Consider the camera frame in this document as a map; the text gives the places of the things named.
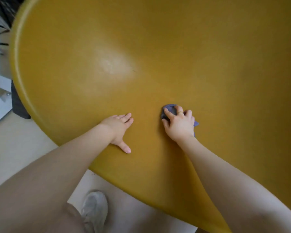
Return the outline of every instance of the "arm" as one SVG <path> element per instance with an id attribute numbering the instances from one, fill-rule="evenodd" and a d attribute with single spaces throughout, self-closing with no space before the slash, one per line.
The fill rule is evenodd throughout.
<path id="1" fill-rule="evenodd" d="M 166 133 L 188 155 L 207 194 L 233 232 L 291 232 L 291 210 L 258 182 L 205 148 L 194 137 L 192 111 L 165 111 Z"/>
<path id="2" fill-rule="evenodd" d="M 0 186 L 0 232 L 45 232 L 90 163 L 110 143 L 126 153 L 131 114 L 112 116 L 34 161 Z"/>

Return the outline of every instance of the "right hand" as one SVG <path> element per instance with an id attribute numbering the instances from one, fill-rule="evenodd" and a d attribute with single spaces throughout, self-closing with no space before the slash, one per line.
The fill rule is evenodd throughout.
<path id="1" fill-rule="evenodd" d="M 187 110 L 184 115 L 181 106 L 176 105 L 175 108 L 177 115 L 171 113 L 167 108 L 164 109 L 166 116 L 170 119 L 170 124 L 166 119 L 162 119 L 167 135 L 175 142 L 194 137 L 193 125 L 195 118 L 192 116 L 192 111 Z"/>

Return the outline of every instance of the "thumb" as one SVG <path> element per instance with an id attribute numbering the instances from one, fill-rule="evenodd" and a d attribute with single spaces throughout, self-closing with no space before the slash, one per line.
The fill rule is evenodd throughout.
<path id="1" fill-rule="evenodd" d="M 118 147 L 120 147 L 125 153 L 127 154 L 130 154 L 132 151 L 131 149 L 128 147 L 128 145 L 126 145 L 124 143 L 124 141 L 121 141 L 119 144 L 118 144 Z"/>
<path id="2" fill-rule="evenodd" d="M 169 128 L 169 123 L 166 119 L 162 119 L 162 122 L 163 122 L 163 125 L 164 125 L 164 128 L 167 129 Z"/>

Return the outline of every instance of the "tiled floor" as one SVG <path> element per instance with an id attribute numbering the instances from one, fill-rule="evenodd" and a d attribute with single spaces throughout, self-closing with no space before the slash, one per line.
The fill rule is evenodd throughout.
<path id="1" fill-rule="evenodd" d="M 33 120 L 9 113 L 0 121 L 0 184 L 56 145 Z M 105 232 L 194 233 L 196 227 L 153 209 L 88 170 L 69 199 L 79 211 L 90 190 L 103 191 L 109 201 Z"/>

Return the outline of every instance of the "left hand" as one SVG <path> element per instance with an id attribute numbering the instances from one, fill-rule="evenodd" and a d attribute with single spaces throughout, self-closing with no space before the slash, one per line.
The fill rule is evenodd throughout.
<path id="1" fill-rule="evenodd" d="M 104 119 L 100 124 L 107 125 L 113 135 L 113 140 L 111 144 L 119 146 L 125 153 L 131 153 L 131 149 L 123 141 L 123 136 L 126 130 L 132 125 L 134 119 L 132 114 L 128 113 L 127 115 L 113 115 Z"/>

